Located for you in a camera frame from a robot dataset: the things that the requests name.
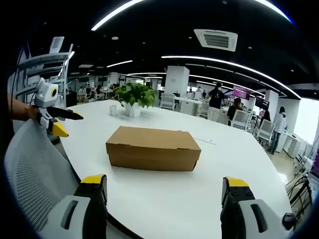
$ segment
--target green plant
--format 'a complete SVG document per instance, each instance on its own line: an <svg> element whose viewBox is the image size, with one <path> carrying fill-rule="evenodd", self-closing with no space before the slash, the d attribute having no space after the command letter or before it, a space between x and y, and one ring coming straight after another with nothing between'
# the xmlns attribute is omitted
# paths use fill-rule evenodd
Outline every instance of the green plant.
<svg viewBox="0 0 319 239"><path fill-rule="evenodd" d="M154 106L156 95L151 87L144 86L138 83L127 83L125 86L120 86L114 89L115 99L119 102L126 102L133 106L135 102L142 107Z"/></svg>

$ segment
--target black ceiling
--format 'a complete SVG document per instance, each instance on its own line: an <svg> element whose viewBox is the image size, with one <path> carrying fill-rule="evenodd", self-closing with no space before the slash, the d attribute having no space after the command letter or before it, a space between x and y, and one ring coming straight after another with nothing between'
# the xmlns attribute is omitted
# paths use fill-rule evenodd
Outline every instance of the black ceiling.
<svg viewBox="0 0 319 239"><path fill-rule="evenodd" d="M187 55L221 59L260 71L285 85L318 83L318 47L313 31L318 21L315 7L297 1L272 1L294 22L254 0L145 0L121 12L96 31L91 28L128 0L66 2L58 13L48 10L29 41L33 56L48 53L54 36L65 36L62 50L74 44L68 73L88 70L95 75L109 72L164 72L167 65L200 64L232 70L263 81L296 99L276 83L250 71L227 64L194 59L161 59L164 55ZM235 32L235 52L204 48L194 29ZM132 63L96 69L114 63ZM92 68L78 68L92 64ZM227 71L187 65L193 75L237 83L254 90L270 89ZM195 82L198 78L190 77ZM301 97L319 98L314 90L295 90Z"/></svg>

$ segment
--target white flower pot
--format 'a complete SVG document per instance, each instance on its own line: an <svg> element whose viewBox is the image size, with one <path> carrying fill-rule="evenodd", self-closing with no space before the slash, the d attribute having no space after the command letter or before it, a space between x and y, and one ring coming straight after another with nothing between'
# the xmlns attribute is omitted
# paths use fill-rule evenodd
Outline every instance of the white flower pot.
<svg viewBox="0 0 319 239"><path fill-rule="evenodd" d="M125 105L125 114L129 117L136 117L140 116L141 114L141 106L139 106L139 103L135 102L133 106L131 106L129 103Z"/></svg>

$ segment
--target ceiling air conditioner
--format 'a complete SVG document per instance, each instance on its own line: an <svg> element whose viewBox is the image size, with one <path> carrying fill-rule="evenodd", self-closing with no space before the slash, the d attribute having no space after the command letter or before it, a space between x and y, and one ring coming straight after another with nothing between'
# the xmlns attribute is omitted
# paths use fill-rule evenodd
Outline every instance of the ceiling air conditioner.
<svg viewBox="0 0 319 239"><path fill-rule="evenodd" d="M202 47L235 51L238 35L228 31L194 29Z"/></svg>

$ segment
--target brown cardboard box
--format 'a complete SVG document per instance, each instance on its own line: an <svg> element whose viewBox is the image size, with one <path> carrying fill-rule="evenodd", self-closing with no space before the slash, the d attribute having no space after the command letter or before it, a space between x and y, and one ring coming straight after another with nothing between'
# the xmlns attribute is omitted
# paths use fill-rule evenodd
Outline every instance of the brown cardboard box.
<svg viewBox="0 0 319 239"><path fill-rule="evenodd" d="M189 132L120 126L106 142L113 166L192 171L200 148Z"/></svg>

